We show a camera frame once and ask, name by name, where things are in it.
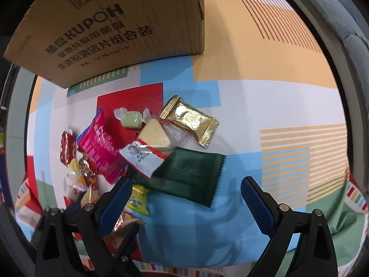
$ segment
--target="dark green packet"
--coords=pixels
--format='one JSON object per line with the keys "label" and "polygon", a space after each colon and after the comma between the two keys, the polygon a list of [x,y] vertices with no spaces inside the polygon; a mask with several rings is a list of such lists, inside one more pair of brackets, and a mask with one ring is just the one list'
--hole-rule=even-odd
{"label": "dark green packet", "polygon": [[225,156],[176,148],[149,179],[131,166],[133,184],[210,207]]}

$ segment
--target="snack pile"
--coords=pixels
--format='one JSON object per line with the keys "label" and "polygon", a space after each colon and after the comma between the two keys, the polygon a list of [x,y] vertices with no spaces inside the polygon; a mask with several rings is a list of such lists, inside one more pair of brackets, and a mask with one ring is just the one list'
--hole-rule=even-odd
{"label": "snack pile", "polygon": [[180,96],[173,96],[156,114],[150,113],[149,105],[142,112],[121,106],[114,110],[120,128],[137,130],[130,144],[119,147],[120,138],[107,132],[100,107],[79,137],[72,130],[63,132],[60,145],[60,161],[66,166],[64,193],[70,201],[66,211],[98,201],[102,195],[99,175],[111,186],[121,176],[132,179],[132,195],[111,234],[104,238],[115,249],[129,224],[145,224],[134,214],[150,215],[151,191],[211,207],[225,158],[180,147],[194,139],[207,148],[219,125],[216,118],[185,103]]}

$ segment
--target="metal screw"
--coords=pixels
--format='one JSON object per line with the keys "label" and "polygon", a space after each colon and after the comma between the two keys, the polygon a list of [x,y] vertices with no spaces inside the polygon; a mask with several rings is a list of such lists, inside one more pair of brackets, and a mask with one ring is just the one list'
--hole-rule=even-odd
{"label": "metal screw", "polygon": [[290,208],[288,207],[288,205],[286,205],[286,204],[281,204],[281,205],[279,205],[279,209],[281,210],[281,211],[287,211],[287,210],[289,210]]}
{"label": "metal screw", "polygon": [[90,210],[93,210],[94,207],[95,207],[95,205],[93,203],[87,203],[84,206],[84,209],[87,210],[87,211],[90,211]]}
{"label": "metal screw", "polygon": [[58,212],[59,212],[59,208],[53,208],[53,209],[50,210],[50,214],[52,216],[56,215]]}
{"label": "metal screw", "polygon": [[317,208],[316,210],[314,210],[314,212],[315,212],[315,214],[317,216],[322,216],[323,215],[323,212],[319,208]]}

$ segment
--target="cardboard box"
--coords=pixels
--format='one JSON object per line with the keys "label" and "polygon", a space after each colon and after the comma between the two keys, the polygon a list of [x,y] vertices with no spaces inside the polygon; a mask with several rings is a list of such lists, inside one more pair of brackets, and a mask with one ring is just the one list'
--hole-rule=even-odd
{"label": "cardboard box", "polygon": [[204,0],[36,0],[4,57],[64,88],[204,50]]}

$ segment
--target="blue gripper pad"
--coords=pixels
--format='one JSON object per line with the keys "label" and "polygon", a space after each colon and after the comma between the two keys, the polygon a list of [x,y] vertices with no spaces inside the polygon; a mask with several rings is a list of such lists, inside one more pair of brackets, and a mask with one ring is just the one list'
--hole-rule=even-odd
{"label": "blue gripper pad", "polygon": [[241,195],[261,233],[272,238],[275,233],[273,214],[247,178],[244,178],[241,182]]}
{"label": "blue gripper pad", "polygon": [[99,217],[99,228],[97,232],[100,238],[111,233],[131,194],[132,180],[127,178]]}

